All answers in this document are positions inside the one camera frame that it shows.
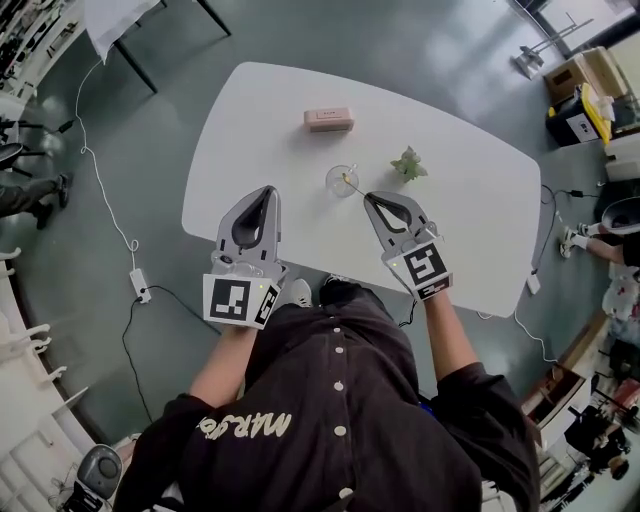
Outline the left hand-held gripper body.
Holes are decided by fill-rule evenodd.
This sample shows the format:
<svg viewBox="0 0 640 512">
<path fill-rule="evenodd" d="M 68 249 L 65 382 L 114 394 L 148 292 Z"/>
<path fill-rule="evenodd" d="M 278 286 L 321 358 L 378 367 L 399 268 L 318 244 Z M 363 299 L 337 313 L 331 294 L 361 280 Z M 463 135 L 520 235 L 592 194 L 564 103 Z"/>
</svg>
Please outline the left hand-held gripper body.
<svg viewBox="0 0 640 512">
<path fill-rule="evenodd" d="M 262 330 L 275 310 L 289 269 L 280 261 L 217 258 L 202 277 L 202 317 L 206 321 Z"/>
</svg>

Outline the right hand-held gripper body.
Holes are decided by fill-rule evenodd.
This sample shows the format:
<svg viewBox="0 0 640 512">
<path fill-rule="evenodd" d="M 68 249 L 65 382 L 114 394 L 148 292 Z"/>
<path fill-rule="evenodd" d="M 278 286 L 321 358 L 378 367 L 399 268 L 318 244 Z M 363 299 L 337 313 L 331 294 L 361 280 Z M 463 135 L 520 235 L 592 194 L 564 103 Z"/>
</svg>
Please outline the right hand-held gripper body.
<svg viewBox="0 0 640 512">
<path fill-rule="evenodd" d="M 444 240 L 433 222 L 415 234 L 407 231 L 383 244 L 383 264 L 417 301 L 426 301 L 453 285 L 444 261 Z"/>
</svg>

